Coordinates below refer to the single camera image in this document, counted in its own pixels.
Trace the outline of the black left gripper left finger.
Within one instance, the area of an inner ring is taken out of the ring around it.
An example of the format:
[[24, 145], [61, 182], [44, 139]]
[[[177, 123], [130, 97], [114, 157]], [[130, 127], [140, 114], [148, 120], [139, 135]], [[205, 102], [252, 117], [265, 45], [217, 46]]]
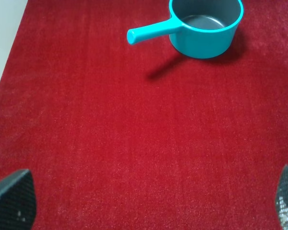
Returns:
[[30, 230], [36, 218], [34, 180], [19, 169], [0, 180], [0, 230]]

